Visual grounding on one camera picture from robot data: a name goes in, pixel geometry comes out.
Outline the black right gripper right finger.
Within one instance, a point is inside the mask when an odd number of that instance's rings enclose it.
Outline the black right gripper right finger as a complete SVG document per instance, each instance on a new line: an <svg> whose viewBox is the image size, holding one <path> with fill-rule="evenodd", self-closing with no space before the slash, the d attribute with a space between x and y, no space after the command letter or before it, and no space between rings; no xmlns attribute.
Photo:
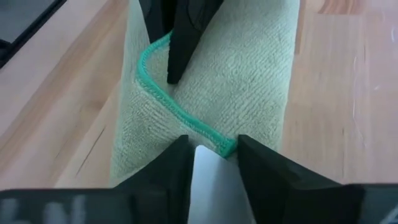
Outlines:
<svg viewBox="0 0 398 224"><path fill-rule="evenodd" d="M240 135L238 166L257 223L356 223L364 190L342 185Z"/></svg>

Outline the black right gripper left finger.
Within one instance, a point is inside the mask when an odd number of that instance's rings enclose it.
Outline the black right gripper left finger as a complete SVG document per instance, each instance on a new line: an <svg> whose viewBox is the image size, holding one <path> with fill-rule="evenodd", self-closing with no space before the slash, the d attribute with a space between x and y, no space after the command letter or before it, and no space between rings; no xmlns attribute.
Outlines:
<svg viewBox="0 0 398 224"><path fill-rule="evenodd" d="M195 148L178 137L153 161L115 186L129 194L134 223L188 222Z"/></svg>

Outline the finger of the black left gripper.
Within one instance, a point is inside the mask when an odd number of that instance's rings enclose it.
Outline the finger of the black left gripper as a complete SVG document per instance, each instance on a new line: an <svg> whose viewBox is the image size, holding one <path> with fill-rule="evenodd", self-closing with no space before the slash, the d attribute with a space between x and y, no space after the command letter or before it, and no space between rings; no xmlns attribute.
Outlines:
<svg viewBox="0 0 398 224"><path fill-rule="evenodd" d="M177 0L139 0L150 43L174 27Z"/></svg>
<svg viewBox="0 0 398 224"><path fill-rule="evenodd" d="M178 0L170 36L167 82L177 84L223 0Z"/></svg>

